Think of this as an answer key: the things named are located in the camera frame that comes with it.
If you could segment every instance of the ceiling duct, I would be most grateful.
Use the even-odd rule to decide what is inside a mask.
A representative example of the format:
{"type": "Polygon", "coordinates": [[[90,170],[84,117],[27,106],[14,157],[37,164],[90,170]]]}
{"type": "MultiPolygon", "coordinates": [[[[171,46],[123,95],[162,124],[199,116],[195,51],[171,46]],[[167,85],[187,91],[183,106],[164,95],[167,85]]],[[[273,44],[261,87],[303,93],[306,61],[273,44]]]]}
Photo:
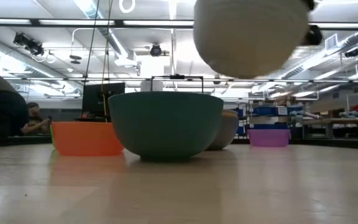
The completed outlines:
{"type": "MultiPolygon", "coordinates": [[[[0,66],[8,70],[30,71],[27,77],[45,77],[45,78],[66,78],[61,73],[57,73],[45,65],[28,58],[21,53],[0,43],[0,66]]],[[[73,88],[82,90],[82,85],[71,82],[73,88]]]]}
{"type": "Polygon", "coordinates": [[[278,78],[289,79],[311,67],[318,65],[319,63],[316,63],[316,60],[320,60],[320,62],[323,62],[325,59],[327,59],[333,54],[343,53],[351,50],[351,48],[353,48],[356,44],[358,44],[358,32],[344,39],[335,48],[329,50],[324,49],[307,57],[302,63],[295,67],[292,67],[287,72],[284,72],[282,75],[280,75],[278,78]]]}
{"type": "MultiPolygon", "coordinates": [[[[100,10],[97,10],[97,5],[93,0],[74,0],[74,2],[88,19],[95,19],[95,17],[97,19],[105,19],[103,13],[100,10]]],[[[111,29],[106,27],[98,28],[98,30],[103,37],[107,38],[110,46],[114,49],[115,54],[119,58],[128,58],[128,50],[122,46],[111,29]]]]}

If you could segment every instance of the ceiling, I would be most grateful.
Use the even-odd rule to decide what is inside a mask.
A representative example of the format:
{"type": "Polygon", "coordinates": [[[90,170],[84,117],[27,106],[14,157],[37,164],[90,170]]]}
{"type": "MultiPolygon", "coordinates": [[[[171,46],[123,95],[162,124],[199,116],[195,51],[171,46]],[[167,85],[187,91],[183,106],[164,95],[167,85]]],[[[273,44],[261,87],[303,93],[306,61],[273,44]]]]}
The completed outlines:
{"type": "MultiPolygon", "coordinates": [[[[172,17],[174,19],[193,19],[195,0],[135,0],[135,2],[136,5],[132,12],[123,13],[119,7],[119,1],[114,0],[110,17],[112,19],[171,19],[172,17]],[[170,2],[171,4],[173,2],[177,3],[176,14],[174,15],[172,15],[172,12],[170,14],[170,2]]],[[[358,1],[323,0],[319,2],[320,4],[317,9],[310,14],[310,21],[358,22],[358,1]]],[[[131,0],[124,0],[124,7],[130,8],[130,6],[131,0]]],[[[104,16],[108,17],[109,0],[100,0],[99,8],[104,16]]],[[[15,0],[14,3],[8,0],[0,0],[0,17],[86,19],[86,16],[75,3],[75,0],[15,0]]],[[[106,38],[97,30],[94,33],[94,37],[92,29],[78,30],[74,36],[72,36],[74,31],[74,28],[0,27],[0,44],[25,55],[28,60],[32,60],[30,53],[12,43],[17,32],[24,33],[27,37],[43,43],[46,52],[50,51],[56,56],[54,63],[44,61],[41,62],[41,64],[61,74],[63,77],[82,77],[86,74],[86,71],[88,71],[89,77],[101,77],[103,70],[105,72],[109,70],[110,77],[139,77],[138,71],[134,68],[117,66],[114,62],[115,58],[112,49],[110,49],[109,62],[104,63],[106,38]],[[80,60],[81,63],[79,65],[70,63],[72,61],[70,55],[82,57],[82,60],[80,60]]],[[[114,34],[126,49],[133,50],[138,55],[137,59],[140,61],[146,61],[145,58],[149,57],[148,52],[152,44],[160,44],[162,50],[166,50],[169,53],[172,51],[172,33],[170,29],[114,29],[114,34]]],[[[202,75],[205,78],[214,78],[216,72],[211,70],[209,66],[201,60],[195,49],[192,30],[178,29],[175,31],[175,34],[176,52],[174,59],[177,61],[176,73],[190,76],[202,75]]],[[[339,42],[352,34],[353,32],[348,31],[323,32],[325,39],[332,35],[337,35],[339,42]]],[[[305,63],[312,55],[316,55],[324,49],[324,45],[298,47],[281,70],[266,75],[266,77],[280,78],[281,75],[289,72],[293,67],[305,63]]],[[[314,79],[319,75],[342,67],[341,71],[330,76],[330,78],[337,77],[346,79],[354,75],[356,65],[353,64],[355,64],[357,60],[358,57],[344,58],[342,54],[333,54],[323,62],[318,62],[307,70],[289,78],[314,79]]],[[[162,70],[163,74],[171,74],[172,69],[170,62],[170,57],[166,56],[160,57],[158,62],[154,63],[164,65],[162,70]]],[[[145,75],[141,72],[140,77],[145,77],[145,75]]],[[[129,86],[132,87],[139,86],[139,83],[140,82],[128,82],[129,86]]],[[[197,86],[200,85],[200,83],[196,82],[192,84],[180,82],[178,84],[179,87],[187,87],[187,85],[200,87],[197,86]]],[[[222,90],[225,90],[225,88],[227,88],[225,84],[226,83],[221,83],[216,86],[213,85],[212,82],[209,82],[206,85],[208,87],[222,88],[222,90]]],[[[244,92],[247,92],[248,96],[248,92],[253,86],[255,86],[253,83],[248,82],[238,83],[231,86],[231,88],[242,89],[244,92]]],[[[280,85],[280,91],[290,87],[291,85],[287,85],[283,88],[283,85],[280,85]]],[[[226,96],[228,98],[231,97],[229,91],[226,96]]]]}

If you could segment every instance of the black metal frame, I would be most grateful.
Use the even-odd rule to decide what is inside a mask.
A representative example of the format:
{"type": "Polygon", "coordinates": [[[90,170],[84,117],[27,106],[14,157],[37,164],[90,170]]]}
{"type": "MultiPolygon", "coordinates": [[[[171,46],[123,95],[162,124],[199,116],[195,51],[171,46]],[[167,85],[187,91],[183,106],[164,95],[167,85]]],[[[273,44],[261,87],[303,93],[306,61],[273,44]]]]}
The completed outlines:
{"type": "Polygon", "coordinates": [[[152,76],[150,79],[150,91],[153,91],[153,80],[156,78],[169,78],[170,80],[187,80],[189,82],[193,81],[193,79],[201,80],[201,92],[204,94],[204,77],[202,76],[184,76],[184,75],[163,75],[163,76],[152,76]]]}
{"type": "MultiPolygon", "coordinates": [[[[14,23],[3,23],[0,22],[0,27],[72,27],[72,28],[105,28],[107,25],[94,25],[94,24],[42,24],[40,21],[93,21],[90,19],[42,19],[42,18],[0,18],[1,20],[29,20],[30,24],[21,24],[20,22],[14,23]]],[[[126,25],[125,21],[141,21],[141,22],[194,22],[193,20],[168,20],[168,19],[98,19],[98,21],[114,21],[114,24],[109,25],[110,28],[164,28],[164,29],[192,29],[193,25],[157,25],[157,24],[149,24],[149,25],[126,25]]],[[[358,31],[358,27],[356,28],[348,28],[343,26],[335,26],[335,24],[358,24],[358,22],[310,22],[310,26],[317,25],[320,27],[320,30],[343,30],[343,31],[358,31]],[[320,27],[324,24],[330,24],[331,27],[320,27]]]]}

